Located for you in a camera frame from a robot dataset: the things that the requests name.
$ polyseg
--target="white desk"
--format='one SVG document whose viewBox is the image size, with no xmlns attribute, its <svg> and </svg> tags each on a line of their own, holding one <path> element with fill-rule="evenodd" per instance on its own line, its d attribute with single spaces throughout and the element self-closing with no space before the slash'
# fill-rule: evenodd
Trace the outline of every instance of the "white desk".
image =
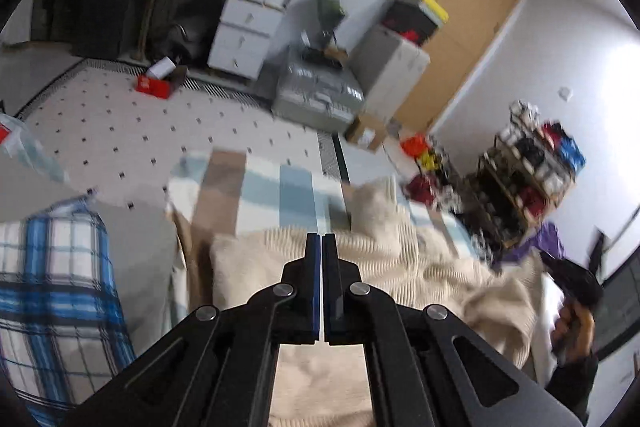
<svg viewBox="0 0 640 427">
<path fill-rule="evenodd" d="M 145 16 L 139 49 L 144 51 L 155 0 Z M 207 64 L 256 79 L 290 0 L 225 0 Z"/>
</svg>

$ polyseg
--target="metal screw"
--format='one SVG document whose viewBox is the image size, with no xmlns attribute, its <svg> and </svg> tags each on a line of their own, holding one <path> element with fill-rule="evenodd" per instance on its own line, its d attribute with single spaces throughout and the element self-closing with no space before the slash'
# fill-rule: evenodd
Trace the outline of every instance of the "metal screw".
<svg viewBox="0 0 640 427">
<path fill-rule="evenodd" d="M 273 287 L 273 292 L 278 297 L 289 297 L 293 293 L 293 286 L 285 283 L 276 284 Z"/>
<path fill-rule="evenodd" d="M 444 306 L 439 304 L 432 304 L 427 308 L 427 315 L 429 315 L 435 321 L 441 321 L 447 318 L 449 312 Z"/>
<path fill-rule="evenodd" d="M 201 306 L 196 310 L 196 318 L 199 321 L 212 321 L 218 315 L 218 310 L 213 306 Z"/>
<path fill-rule="evenodd" d="M 369 286 L 366 282 L 354 282 L 351 286 L 349 286 L 351 293 L 354 295 L 368 295 L 371 291 L 371 286 Z"/>
</svg>

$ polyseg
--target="black metal arm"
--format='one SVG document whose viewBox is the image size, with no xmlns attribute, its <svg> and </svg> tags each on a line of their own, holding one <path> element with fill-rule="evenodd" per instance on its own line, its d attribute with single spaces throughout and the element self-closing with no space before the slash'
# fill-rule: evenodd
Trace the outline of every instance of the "black metal arm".
<svg viewBox="0 0 640 427">
<path fill-rule="evenodd" d="M 396 305 L 310 233 L 279 284 L 204 306 L 77 407 L 63 427 L 264 427 L 280 344 L 363 344 L 378 427 L 578 427 L 579 420 L 440 305 Z M 24 412 L 12 401 L 8 425 Z"/>
</svg>

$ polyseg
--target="white floor tile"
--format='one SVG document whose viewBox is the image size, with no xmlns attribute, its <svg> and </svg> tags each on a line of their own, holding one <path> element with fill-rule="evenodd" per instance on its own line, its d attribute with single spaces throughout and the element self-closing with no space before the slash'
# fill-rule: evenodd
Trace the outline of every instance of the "white floor tile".
<svg viewBox="0 0 640 427">
<path fill-rule="evenodd" d="M 213 147 L 322 171 L 318 134 L 262 109 L 181 89 L 160 100 L 132 89 L 126 73 L 87 67 L 54 92 L 27 124 L 78 191 L 126 206 L 164 205 L 184 153 Z"/>
</svg>

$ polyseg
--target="red bag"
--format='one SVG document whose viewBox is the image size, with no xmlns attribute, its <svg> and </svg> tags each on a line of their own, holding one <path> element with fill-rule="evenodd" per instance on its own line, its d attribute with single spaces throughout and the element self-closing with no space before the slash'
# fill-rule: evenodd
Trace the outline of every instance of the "red bag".
<svg viewBox="0 0 640 427">
<path fill-rule="evenodd" d="M 431 206 L 436 198 L 434 187 L 437 181 L 428 174 L 418 174 L 405 187 L 407 197 L 411 200 Z"/>
</svg>

